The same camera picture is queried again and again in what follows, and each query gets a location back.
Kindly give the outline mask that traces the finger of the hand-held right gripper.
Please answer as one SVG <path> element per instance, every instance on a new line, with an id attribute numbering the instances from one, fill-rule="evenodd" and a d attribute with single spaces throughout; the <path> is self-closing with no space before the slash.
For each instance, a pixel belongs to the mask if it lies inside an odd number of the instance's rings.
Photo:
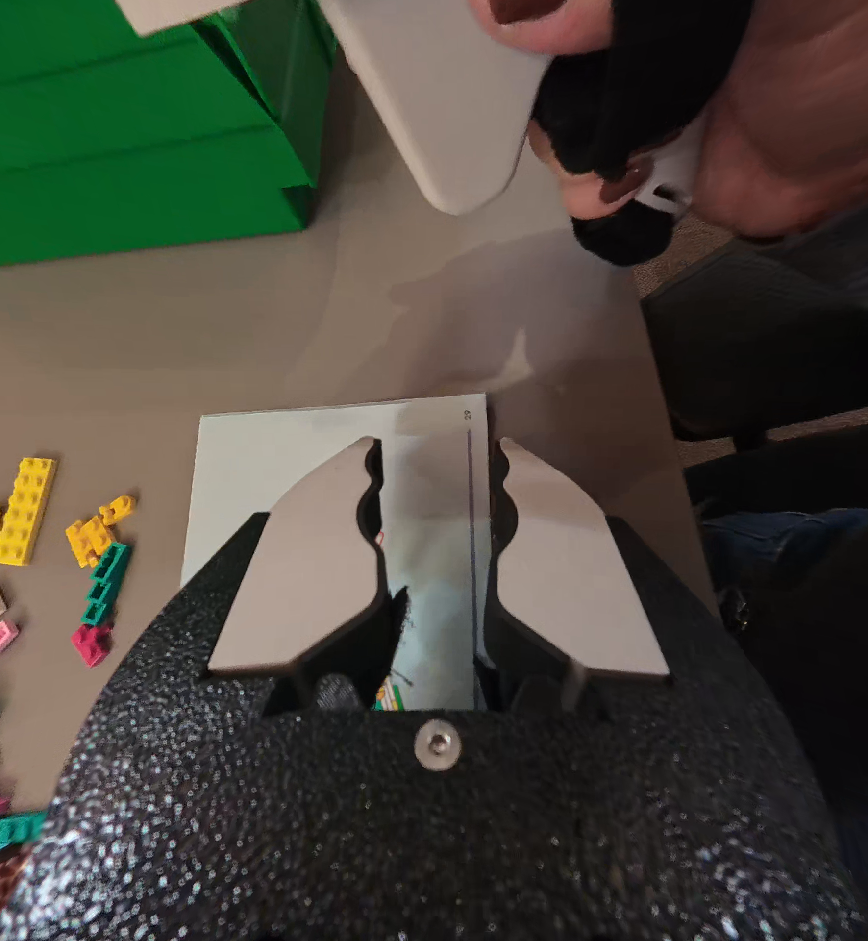
<path id="1" fill-rule="evenodd" d="M 140 37 L 187 25 L 247 1 L 116 1 L 124 18 Z"/>

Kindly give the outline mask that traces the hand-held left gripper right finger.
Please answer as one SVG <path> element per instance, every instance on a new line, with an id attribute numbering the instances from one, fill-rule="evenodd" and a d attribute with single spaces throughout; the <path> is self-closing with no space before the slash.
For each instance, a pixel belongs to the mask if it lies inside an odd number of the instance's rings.
<path id="1" fill-rule="evenodd" d="M 604 511 L 511 439 L 490 466 L 491 708 L 576 710 L 599 680 L 667 685 L 670 667 Z"/>

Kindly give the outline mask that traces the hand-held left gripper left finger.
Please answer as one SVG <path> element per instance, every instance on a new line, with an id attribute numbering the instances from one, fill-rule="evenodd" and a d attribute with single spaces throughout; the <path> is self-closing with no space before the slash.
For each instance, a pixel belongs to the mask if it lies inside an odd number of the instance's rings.
<path id="1" fill-rule="evenodd" d="M 279 708 L 347 681 L 370 710 L 392 666 L 392 593 L 377 543 L 382 442 L 367 436 L 271 508 L 211 657 L 210 674 L 273 676 Z"/>

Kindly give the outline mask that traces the person's right hand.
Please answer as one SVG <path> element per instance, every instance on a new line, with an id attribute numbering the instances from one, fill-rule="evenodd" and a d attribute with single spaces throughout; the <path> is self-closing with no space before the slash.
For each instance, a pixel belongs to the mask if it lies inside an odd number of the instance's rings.
<path id="1" fill-rule="evenodd" d="M 613 41 L 614 2 L 469 2 L 491 39 L 530 53 L 592 53 Z M 868 202 L 868 1 L 756 2 L 733 69 L 708 108 L 692 210 L 710 226 L 778 238 Z M 572 174 L 529 129 L 569 217 L 597 220 L 651 172 Z"/>

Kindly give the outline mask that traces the white instruction booklet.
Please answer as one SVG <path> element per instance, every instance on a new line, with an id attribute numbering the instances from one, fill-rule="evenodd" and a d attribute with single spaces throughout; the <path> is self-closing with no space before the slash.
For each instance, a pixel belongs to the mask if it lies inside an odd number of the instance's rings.
<path id="1" fill-rule="evenodd" d="M 381 548 L 410 615 L 393 684 L 411 711 L 473 710 L 489 566 L 486 394 L 203 416 L 185 585 L 255 512 L 355 440 L 381 440 Z"/>

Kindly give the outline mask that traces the green cardboard box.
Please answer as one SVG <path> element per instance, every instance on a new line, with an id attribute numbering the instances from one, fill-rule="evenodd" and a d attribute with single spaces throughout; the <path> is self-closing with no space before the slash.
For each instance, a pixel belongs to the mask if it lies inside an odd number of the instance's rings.
<path id="1" fill-rule="evenodd" d="M 147 37 L 117 2 L 0 2 L 0 265 L 305 229 L 336 50 L 316 2 Z"/>

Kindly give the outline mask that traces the teal long brick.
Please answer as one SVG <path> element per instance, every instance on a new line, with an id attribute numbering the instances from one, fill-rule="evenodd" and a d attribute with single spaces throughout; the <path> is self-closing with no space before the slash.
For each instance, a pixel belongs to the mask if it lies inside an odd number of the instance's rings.
<path id="1" fill-rule="evenodd" d="M 83 626 L 102 627 L 112 617 L 132 553 L 130 545 L 112 542 L 99 559 L 90 576 Z"/>

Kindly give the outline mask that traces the yellow hinge brick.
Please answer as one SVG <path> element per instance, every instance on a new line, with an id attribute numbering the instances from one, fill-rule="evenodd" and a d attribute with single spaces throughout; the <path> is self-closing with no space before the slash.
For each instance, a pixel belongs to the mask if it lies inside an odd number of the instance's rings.
<path id="1" fill-rule="evenodd" d="M 113 530 L 102 519 L 94 516 L 76 520 L 66 530 L 69 546 L 80 568 L 95 568 L 99 559 L 114 542 Z"/>

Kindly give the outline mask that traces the magenta small brick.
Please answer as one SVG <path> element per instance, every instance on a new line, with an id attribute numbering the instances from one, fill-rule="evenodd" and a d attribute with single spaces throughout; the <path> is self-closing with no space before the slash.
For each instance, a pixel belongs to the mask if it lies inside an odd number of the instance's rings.
<path id="1" fill-rule="evenodd" d="M 92 626 L 81 624 L 72 634 L 71 642 L 87 668 L 99 666 L 111 652 L 113 645 L 112 625 Z"/>

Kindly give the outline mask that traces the person's legs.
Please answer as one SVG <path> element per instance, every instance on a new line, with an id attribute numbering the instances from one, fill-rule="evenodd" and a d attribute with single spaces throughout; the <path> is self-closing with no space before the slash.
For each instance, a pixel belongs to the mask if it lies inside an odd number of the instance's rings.
<path id="1" fill-rule="evenodd" d="M 868 424 L 685 477 L 722 620 L 788 715 L 868 907 Z"/>

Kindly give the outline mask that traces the yellow long plate brick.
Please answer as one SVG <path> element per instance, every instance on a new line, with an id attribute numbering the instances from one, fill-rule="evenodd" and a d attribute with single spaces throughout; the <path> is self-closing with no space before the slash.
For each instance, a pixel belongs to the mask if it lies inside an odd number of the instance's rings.
<path id="1" fill-rule="evenodd" d="M 24 457 L 19 464 L 0 531 L 0 565 L 31 563 L 58 462 L 48 457 Z"/>

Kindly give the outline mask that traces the black office chair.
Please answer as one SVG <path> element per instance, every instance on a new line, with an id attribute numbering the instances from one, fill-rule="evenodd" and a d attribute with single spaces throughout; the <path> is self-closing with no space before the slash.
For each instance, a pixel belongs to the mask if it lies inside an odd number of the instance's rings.
<path id="1" fill-rule="evenodd" d="M 675 438 L 760 446 L 868 408 L 868 309 L 749 250 L 724 249 L 642 300 Z"/>

